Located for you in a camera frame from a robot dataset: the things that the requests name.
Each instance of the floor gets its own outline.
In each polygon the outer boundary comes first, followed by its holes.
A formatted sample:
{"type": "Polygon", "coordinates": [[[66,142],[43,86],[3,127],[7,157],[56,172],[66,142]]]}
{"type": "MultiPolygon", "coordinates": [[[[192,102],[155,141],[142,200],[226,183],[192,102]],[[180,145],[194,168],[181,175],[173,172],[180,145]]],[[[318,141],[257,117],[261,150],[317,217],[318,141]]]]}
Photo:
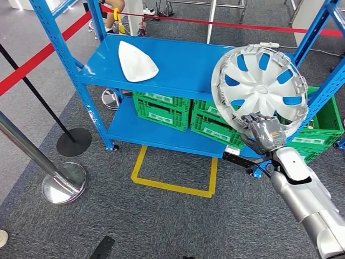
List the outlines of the floor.
{"type": "MultiPolygon", "coordinates": [[[[153,2],[146,1],[148,6],[153,6],[153,2]]],[[[204,6],[176,5],[174,10],[178,17],[208,18],[208,9],[204,6]]],[[[2,1],[0,13],[0,23],[8,24],[0,29],[2,44],[18,64],[47,43],[32,12],[13,10],[2,1]],[[18,25],[18,20],[32,23],[18,25]]],[[[58,23],[63,30],[82,13],[78,2],[58,23]]],[[[282,1],[249,1],[245,22],[286,26],[290,15],[291,8],[282,1]]],[[[239,18],[238,10],[218,9],[215,14],[217,21],[236,22],[239,18]]],[[[97,45],[87,30],[83,28],[68,42],[81,62],[97,45]]],[[[205,42],[206,26],[148,21],[148,34],[205,42]]],[[[342,53],[344,49],[340,40],[320,37],[314,47],[342,53]]],[[[220,27],[214,28],[211,42],[233,46],[279,42],[295,46],[292,35],[220,27]]],[[[316,86],[337,62],[334,56],[313,52],[308,54],[301,72],[310,85],[316,86]]],[[[11,72],[2,59],[0,68],[0,78],[11,72]]],[[[0,206],[0,228],[10,234],[8,243],[0,249],[0,258],[89,258],[105,235],[115,239],[111,258],[316,258],[307,234],[295,222],[267,178],[254,179],[240,167],[219,161],[215,195],[212,199],[136,185],[130,176],[140,147],[119,143],[121,149],[118,152],[105,151],[56,55],[28,77],[68,128],[90,130],[92,145],[75,158],[58,154],[55,145],[61,130],[23,83],[2,96],[0,109],[53,163],[75,161],[83,165],[88,182],[86,191],[74,203],[50,204],[40,193],[44,174],[5,137],[0,137],[0,168],[5,168],[0,172],[0,203],[3,201],[0,206]]],[[[101,116],[108,123],[114,113],[101,104],[102,90],[90,87],[101,116]]],[[[344,96],[345,90],[336,95],[342,118],[345,116],[345,104],[341,102],[344,96]]],[[[344,158],[345,153],[331,148],[310,164],[330,190],[342,216],[345,216],[345,176],[342,173],[344,158]]],[[[206,189],[210,162],[203,156],[148,148],[139,175],[206,189]]]]}

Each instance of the blue metal shelf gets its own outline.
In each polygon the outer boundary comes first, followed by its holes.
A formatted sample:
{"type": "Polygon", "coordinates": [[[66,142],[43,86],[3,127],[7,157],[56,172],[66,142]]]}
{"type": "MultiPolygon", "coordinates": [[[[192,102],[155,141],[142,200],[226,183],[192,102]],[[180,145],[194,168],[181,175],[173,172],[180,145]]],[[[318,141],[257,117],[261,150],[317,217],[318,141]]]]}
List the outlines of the blue metal shelf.
{"type": "Polygon", "coordinates": [[[136,116],[133,98],[125,97],[108,129],[109,139],[221,158],[226,145],[188,129],[166,127],[136,116]]]}
{"type": "Polygon", "coordinates": [[[79,72],[79,80],[84,84],[210,101],[209,85],[213,68],[231,49],[178,40],[108,35],[79,72]],[[139,83],[127,81],[118,59],[121,40],[148,54],[160,72],[154,78],[139,83]]]}
{"type": "MultiPolygon", "coordinates": [[[[220,154],[224,150],[224,145],[191,131],[179,132],[137,118],[130,99],[123,100],[110,128],[107,130],[90,96],[87,85],[113,88],[120,93],[119,97],[121,97],[121,92],[118,89],[128,89],[212,100],[210,89],[212,73],[218,60],[225,52],[231,50],[231,47],[167,39],[107,35],[98,0],[87,0],[100,45],[87,64],[78,71],[75,64],[77,63],[79,68],[82,67],[82,64],[72,57],[55,21],[55,18],[65,10],[71,0],[64,0],[53,13],[45,0],[29,1],[107,150],[113,150],[114,144],[111,141],[113,139],[218,158],[221,157],[220,154]],[[148,54],[157,64],[160,72],[154,78],[144,82],[127,81],[118,60],[118,45],[121,40],[133,44],[148,54]]],[[[299,67],[329,17],[334,18],[336,24],[345,34],[345,18],[337,9],[340,1],[325,0],[296,52],[293,56],[291,54],[289,56],[297,67],[299,67]]],[[[344,83],[345,59],[343,59],[322,83],[319,90],[309,98],[308,115],[297,132],[290,136],[288,141],[304,128],[344,83]]],[[[249,147],[245,147],[241,155],[258,157],[249,147]]]]}

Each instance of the person's leg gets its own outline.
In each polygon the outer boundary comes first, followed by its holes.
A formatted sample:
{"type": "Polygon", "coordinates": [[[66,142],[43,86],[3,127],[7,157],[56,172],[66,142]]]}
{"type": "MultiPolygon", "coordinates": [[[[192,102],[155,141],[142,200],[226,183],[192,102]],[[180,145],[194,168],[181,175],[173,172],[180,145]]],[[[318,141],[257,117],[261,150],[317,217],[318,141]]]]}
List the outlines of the person's leg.
{"type": "MultiPolygon", "coordinates": [[[[118,8],[120,12],[122,12],[124,8],[124,0],[105,0],[105,3],[111,5],[112,9],[118,8]]],[[[108,12],[105,21],[105,31],[111,30],[114,21],[114,14],[108,12]]]]}

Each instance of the stanchion base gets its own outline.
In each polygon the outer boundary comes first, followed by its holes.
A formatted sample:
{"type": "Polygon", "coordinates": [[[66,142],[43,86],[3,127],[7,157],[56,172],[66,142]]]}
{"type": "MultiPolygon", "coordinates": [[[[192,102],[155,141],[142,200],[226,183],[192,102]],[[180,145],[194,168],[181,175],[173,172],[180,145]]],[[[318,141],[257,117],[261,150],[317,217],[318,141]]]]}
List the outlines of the stanchion base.
{"type": "Polygon", "coordinates": [[[8,234],[5,230],[0,229],[0,247],[3,247],[8,242],[8,234]]]}
{"type": "Polygon", "coordinates": [[[74,128],[69,131],[75,140],[73,143],[63,133],[56,143],[56,149],[63,156],[69,158],[84,153],[91,144],[91,134],[84,128],[74,128]]]}
{"type": "Polygon", "coordinates": [[[75,193],[70,193],[56,182],[50,175],[46,175],[42,183],[42,194],[47,200],[53,204],[67,204],[81,196],[85,189],[87,173],[82,166],[78,163],[62,163],[57,168],[73,183],[75,188],[78,191],[75,193]]]}
{"type": "Polygon", "coordinates": [[[111,89],[105,89],[102,94],[102,102],[108,109],[117,111],[119,106],[118,95],[111,89]]]}

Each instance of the robotic arm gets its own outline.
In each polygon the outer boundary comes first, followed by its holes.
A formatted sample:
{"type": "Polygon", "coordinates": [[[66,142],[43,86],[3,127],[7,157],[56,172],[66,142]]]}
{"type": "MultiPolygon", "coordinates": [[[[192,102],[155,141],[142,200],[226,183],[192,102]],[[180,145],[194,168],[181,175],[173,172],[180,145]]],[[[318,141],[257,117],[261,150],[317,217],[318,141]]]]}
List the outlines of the robotic arm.
{"type": "Polygon", "coordinates": [[[272,160],[275,169],[270,181],[273,188],[305,228],[319,256],[345,259],[345,221],[313,170],[295,149],[285,146],[286,137],[279,121],[254,113],[243,119],[255,140],[246,135],[242,139],[256,153],[272,160]]]}

